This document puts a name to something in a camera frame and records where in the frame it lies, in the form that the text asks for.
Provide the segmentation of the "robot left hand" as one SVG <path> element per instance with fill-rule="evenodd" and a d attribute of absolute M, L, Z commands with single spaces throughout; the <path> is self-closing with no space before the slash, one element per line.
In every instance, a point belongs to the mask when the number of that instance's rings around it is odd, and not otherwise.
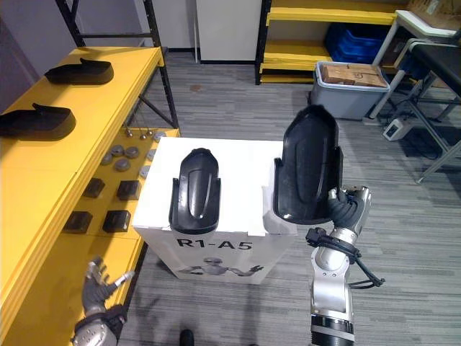
<path fill-rule="evenodd" d="M 81 295 L 85 316 L 105 312 L 106 300 L 126 281 L 135 276 L 135 271 L 128 271 L 112 283 L 108 283 L 109 275 L 105 274 L 106 269 L 107 266 L 100 256 L 96 256 L 88 263 Z"/>

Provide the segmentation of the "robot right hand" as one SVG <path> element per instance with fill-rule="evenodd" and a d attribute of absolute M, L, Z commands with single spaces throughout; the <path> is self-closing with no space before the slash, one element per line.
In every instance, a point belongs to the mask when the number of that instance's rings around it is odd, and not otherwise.
<path fill-rule="evenodd" d="M 347 229 L 359 236 L 367 221 L 372 194 L 366 186 L 349 190 L 334 188 L 328 191 L 328 217 L 335 229 Z"/>

